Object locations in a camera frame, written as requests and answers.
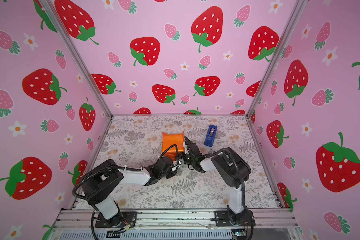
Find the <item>aluminium front frame rail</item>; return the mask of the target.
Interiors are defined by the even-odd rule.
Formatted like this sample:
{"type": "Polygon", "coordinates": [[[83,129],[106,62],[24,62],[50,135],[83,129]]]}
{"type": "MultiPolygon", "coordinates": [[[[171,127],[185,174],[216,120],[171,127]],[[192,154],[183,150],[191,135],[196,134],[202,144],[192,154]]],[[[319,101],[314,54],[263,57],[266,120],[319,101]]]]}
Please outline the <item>aluminium front frame rail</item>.
{"type": "Polygon", "coordinates": [[[303,240],[291,211],[252,209],[255,225],[233,226],[222,209],[127,209],[131,227],[96,223],[91,210],[61,211],[45,240],[303,240]]]}

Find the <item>aluminium corner post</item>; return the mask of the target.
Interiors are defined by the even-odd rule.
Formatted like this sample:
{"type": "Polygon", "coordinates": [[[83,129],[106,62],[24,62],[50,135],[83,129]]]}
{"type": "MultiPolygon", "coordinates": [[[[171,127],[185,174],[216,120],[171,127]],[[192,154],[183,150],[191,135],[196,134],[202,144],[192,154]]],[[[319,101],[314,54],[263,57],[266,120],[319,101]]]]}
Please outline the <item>aluminium corner post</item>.
{"type": "Polygon", "coordinates": [[[308,4],[307,0],[299,0],[296,1],[296,4],[293,8],[293,11],[290,15],[289,20],[286,23],[285,29],[280,37],[280,41],[278,43],[278,46],[276,47],[275,52],[272,54],[272,58],[270,60],[269,65],[266,68],[266,71],[263,75],[263,78],[260,82],[260,85],[258,87],[258,90],[255,94],[255,98],[250,106],[250,109],[247,113],[247,119],[249,120],[251,118],[251,116],[253,115],[253,111],[255,110],[260,97],[263,94],[264,89],[266,88],[274,70],[276,69],[276,66],[278,64],[278,62],[280,61],[281,58],[281,54],[282,54],[282,50],[284,49],[284,47],[287,45],[297,23],[299,22],[301,15],[304,12],[304,9],[306,7],[306,5],[308,4]]]}
{"type": "Polygon", "coordinates": [[[77,41],[90,41],[96,45],[99,44],[93,40],[93,37],[96,34],[93,19],[85,10],[72,1],[41,1],[41,4],[52,24],[55,26],[57,33],[63,40],[63,43],[69,50],[81,74],[91,88],[96,100],[104,110],[107,118],[111,119],[113,114],[102,97],[102,94],[80,55],[79,50],[75,46],[75,42],[77,41]]]}

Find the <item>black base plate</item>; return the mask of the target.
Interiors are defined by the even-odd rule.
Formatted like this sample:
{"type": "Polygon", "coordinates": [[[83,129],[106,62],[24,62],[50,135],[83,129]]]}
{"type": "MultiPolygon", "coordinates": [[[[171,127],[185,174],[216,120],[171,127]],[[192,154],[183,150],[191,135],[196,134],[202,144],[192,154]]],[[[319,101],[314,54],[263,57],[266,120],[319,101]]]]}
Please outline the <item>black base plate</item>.
{"type": "Polygon", "coordinates": [[[96,228],[133,228],[137,220],[138,212],[119,212],[107,220],[102,213],[96,218],[96,228]]]}
{"type": "Polygon", "coordinates": [[[252,211],[243,210],[239,214],[228,210],[215,211],[214,215],[217,227],[254,227],[256,225],[252,211]]]}

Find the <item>left aluminium corner post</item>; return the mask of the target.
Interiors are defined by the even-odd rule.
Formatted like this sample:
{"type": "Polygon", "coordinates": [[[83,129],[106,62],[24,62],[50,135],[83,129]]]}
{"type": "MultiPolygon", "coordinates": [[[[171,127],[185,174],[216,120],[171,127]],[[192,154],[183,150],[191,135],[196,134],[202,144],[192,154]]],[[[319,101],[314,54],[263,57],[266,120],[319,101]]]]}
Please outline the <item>left aluminium corner post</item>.
{"type": "Polygon", "coordinates": [[[57,33],[63,40],[63,43],[69,50],[81,74],[91,88],[96,100],[104,110],[107,118],[111,119],[113,114],[102,97],[102,94],[80,55],[79,50],[75,46],[75,42],[77,41],[90,41],[96,45],[99,44],[93,40],[93,37],[96,34],[93,19],[85,10],[72,1],[41,1],[41,4],[52,24],[55,26],[57,33]]]}

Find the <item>blue tape dispenser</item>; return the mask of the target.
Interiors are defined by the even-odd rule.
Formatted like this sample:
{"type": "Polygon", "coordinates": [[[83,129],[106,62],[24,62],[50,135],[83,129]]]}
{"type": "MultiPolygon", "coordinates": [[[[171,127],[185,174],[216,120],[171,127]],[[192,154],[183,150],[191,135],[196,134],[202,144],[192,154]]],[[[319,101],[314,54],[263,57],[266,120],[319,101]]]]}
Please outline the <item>blue tape dispenser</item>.
{"type": "Polygon", "coordinates": [[[215,137],[217,134],[217,126],[210,125],[207,131],[207,135],[204,141],[204,145],[208,147],[212,147],[215,141],[215,137]]]}

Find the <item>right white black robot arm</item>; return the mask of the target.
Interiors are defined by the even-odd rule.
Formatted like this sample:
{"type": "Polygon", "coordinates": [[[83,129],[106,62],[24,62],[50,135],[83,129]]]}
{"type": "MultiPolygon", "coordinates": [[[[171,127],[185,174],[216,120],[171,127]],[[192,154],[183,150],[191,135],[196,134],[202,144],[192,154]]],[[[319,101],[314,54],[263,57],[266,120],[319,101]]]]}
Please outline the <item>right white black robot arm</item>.
{"type": "Polygon", "coordinates": [[[245,184],[251,168],[232,148],[222,148],[212,154],[202,155],[196,143],[187,137],[184,142],[184,163],[199,173],[216,170],[223,181],[230,187],[227,204],[228,220],[233,225],[246,222],[253,214],[245,203],[245,184]]]}

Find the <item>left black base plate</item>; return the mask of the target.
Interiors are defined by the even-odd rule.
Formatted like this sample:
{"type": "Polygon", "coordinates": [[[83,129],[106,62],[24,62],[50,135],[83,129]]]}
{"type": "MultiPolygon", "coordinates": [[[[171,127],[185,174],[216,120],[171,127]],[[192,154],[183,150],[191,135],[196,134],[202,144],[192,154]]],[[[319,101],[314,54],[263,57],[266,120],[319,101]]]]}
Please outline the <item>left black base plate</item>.
{"type": "Polygon", "coordinates": [[[133,228],[137,220],[138,212],[119,212],[107,220],[102,213],[96,218],[96,228],[133,228]]]}

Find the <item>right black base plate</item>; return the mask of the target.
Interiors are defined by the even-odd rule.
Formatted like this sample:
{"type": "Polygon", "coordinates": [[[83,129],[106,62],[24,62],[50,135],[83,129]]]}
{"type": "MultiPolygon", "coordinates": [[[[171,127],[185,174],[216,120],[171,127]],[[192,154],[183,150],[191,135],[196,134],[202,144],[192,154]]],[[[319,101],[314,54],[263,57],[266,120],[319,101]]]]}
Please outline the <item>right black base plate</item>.
{"type": "Polygon", "coordinates": [[[228,210],[215,211],[214,215],[217,227],[254,227],[256,225],[252,211],[243,210],[239,214],[228,210]]]}

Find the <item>orange yellow wrapping paper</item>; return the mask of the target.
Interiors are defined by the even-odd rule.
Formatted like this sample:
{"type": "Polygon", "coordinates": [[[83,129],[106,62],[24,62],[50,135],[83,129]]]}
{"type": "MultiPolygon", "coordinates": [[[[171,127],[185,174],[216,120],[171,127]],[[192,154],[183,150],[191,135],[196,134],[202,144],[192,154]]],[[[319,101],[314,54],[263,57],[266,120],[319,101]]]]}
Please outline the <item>orange yellow wrapping paper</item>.
{"type": "Polygon", "coordinates": [[[165,150],[167,150],[170,146],[176,145],[178,152],[176,152],[176,148],[172,147],[170,148],[166,153],[165,156],[168,156],[175,159],[176,154],[184,153],[185,147],[184,147],[184,133],[181,134],[166,134],[165,132],[162,132],[163,135],[163,143],[162,143],[162,152],[164,153],[165,150]]]}

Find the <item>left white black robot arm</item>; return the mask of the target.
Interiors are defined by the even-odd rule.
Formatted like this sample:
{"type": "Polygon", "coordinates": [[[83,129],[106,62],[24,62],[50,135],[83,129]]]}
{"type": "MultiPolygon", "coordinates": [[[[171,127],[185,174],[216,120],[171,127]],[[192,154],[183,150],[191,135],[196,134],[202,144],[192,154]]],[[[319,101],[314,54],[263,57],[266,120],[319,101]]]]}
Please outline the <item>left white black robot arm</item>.
{"type": "Polygon", "coordinates": [[[138,169],[118,166],[114,160],[107,160],[92,169],[77,184],[82,188],[83,199],[102,214],[105,220],[120,218],[120,208],[111,197],[111,193],[119,185],[150,186],[159,180],[169,179],[176,175],[179,166],[169,157],[160,157],[148,166],[138,169]]]}

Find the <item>right aluminium corner post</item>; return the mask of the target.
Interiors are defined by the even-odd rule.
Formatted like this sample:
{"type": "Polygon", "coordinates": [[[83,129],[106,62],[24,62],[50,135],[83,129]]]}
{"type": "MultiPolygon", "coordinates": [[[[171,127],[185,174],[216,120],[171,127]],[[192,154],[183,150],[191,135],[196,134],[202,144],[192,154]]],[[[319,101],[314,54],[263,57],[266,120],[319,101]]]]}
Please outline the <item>right aluminium corner post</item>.
{"type": "Polygon", "coordinates": [[[250,106],[250,109],[247,113],[247,119],[249,120],[251,118],[251,116],[253,115],[253,111],[255,110],[260,97],[263,94],[264,89],[266,88],[274,70],[276,69],[276,66],[278,64],[278,62],[280,61],[281,58],[281,54],[282,54],[282,50],[284,49],[284,47],[287,45],[297,23],[299,22],[301,15],[304,12],[304,9],[306,7],[306,5],[308,4],[307,0],[299,0],[296,1],[296,4],[293,8],[293,11],[290,15],[289,20],[286,23],[285,29],[280,37],[280,41],[278,43],[278,46],[276,47],[275,52],[272,54],[272,58],[270,60],[269,65],[266,68],[266,71],[263,75],[263,78],[260,82],[260,85],[258,87],[258,90],[255,94],[255,98],[250,106]]]}

